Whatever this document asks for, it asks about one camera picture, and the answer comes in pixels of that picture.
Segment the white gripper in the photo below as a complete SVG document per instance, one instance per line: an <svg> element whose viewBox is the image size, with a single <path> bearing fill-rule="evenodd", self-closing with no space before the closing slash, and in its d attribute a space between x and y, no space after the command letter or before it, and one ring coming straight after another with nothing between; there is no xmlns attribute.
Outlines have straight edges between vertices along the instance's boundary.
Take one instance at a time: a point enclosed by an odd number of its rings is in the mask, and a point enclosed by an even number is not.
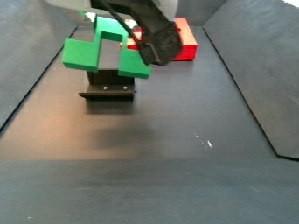
<svg viewBox="0 0 299 224"><path fill-rule="evenodd" d="M90 0L44 0L48 4L62 9L80 11L84 20L93 23L96 14L104 18L112 18L106 10L98 10L90 6ZM161 13L172 20L177 11L178 0L153 0Z"/></svg>

